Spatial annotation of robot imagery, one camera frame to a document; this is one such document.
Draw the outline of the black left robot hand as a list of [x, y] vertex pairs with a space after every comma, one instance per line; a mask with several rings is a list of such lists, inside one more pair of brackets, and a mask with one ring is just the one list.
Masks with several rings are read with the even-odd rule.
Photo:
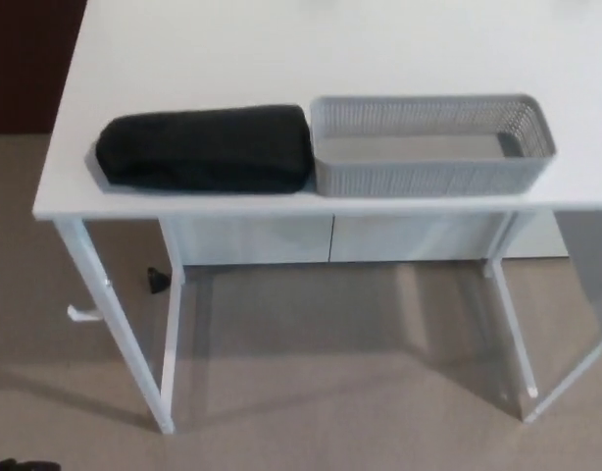
[[61, 471], [62, 466], [54, 461], [30, 460], [18, 461], [7, 458], [0, 461], [0, 471]]

